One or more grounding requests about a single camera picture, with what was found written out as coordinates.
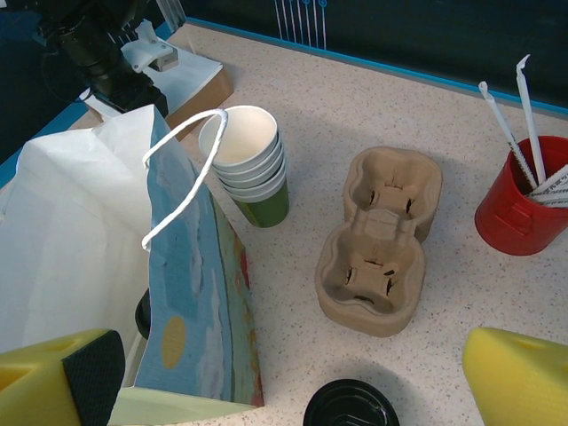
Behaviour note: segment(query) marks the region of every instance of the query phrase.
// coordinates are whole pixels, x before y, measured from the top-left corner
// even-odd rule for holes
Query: paper cup
[[[252,169],[278,144],[276,120],[258,106],[231,106],[226,112],[229,123],[213,166],[232,173]],[[220,117],[211,117],[200,131],[199,147],[205,157],[211,152],[220,123]]]
[[[218,170],[215,166],[213,166],[213,171],[223,180],[231,180],[231,181],[242,181],[254,178],[266,171],[278,158],[280,155],[280,150],[284,149],[282,146],[282,137],[278,136],[278,141],[274,149],[268,154],[268,156],[259,164],[257,164],[252,169],[244,170],[244,171],[236,171],[236,172],[228,172],[223,170]]]
[[[247,195],[227,192],[252,225],[270,228],[282,222],[290,210],[286,163],[284,162],[277,175],[270,179],[269,185],[261,186],[263,190],[258,189],[260,186],[250,188]]]
[[[284,151],[281,148],[277,149],[277,151],[279,152],[279,155],[276,157],[276,160],[268,166],[268,169],[253,178],[240,180],[238,176],[235,179],[227,179],[226,177],[219,176],[219,180],[223,184],[223,187],[227,187],[228,190],[248,189],[268,182],[278,173],[280,166],[282,166],[282,163],[284,162]]]

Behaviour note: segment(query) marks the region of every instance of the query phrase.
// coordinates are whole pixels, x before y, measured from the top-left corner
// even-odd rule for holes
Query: black coffee cup lid
[[[326,384],[308,404],[304,426],[399,426],[389,400],[370,384],[342,379]]]

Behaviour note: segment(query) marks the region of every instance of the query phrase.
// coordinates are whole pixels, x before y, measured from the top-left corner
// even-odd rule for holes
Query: red container
[[[539,141],[549,177],[568,164],[568,139],[540,136]],[[534,171],[529,139],[521,141],[519,146]],[[533,255],[568,226],[568,209],[544,207],[524,196],[529,192],[529,183],[513,154],[509,153],[475,215],[479,235],[494,249],[513,256]]]

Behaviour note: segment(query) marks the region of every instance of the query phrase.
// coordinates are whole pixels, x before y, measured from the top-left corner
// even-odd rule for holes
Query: speckled white countertop
[[[226,106],[258,105],[277,118],[291,210],[281,225],[256,229],[209,179],[247,247],[266,407],[186,424],[301,425],[320,386],[357,378],[391,401],[403,426],[480,426],[461,363],[473,327],[568,343],[568,233],[529,257],[503,255],[477,235],[475,209],[508,152],[482,99],[202,28],[190,34],[197,52],[230,71],[235,93]],[[503,111],[525,138],[522,110]],[[568,136],[567,121],[535,120],[540,134]],[[201,165],[195,136],[184,145]],[[386,339],[327,319],[313,280],[324,240],[343,222],[351,159],[370,146],[420,150],[444,173],[423,244],[428,266],[418,309],[403,332]]]

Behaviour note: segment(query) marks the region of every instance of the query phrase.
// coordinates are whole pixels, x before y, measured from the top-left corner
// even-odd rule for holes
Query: green paper cup
[[[256,188],[240,189],[238,190],[240,194],[232,193],[231,188],[226,186],[224,189],[244,217],[259,228],[270,228],[279,224],[290,210],[286,162],[282,163],[273,178]]]

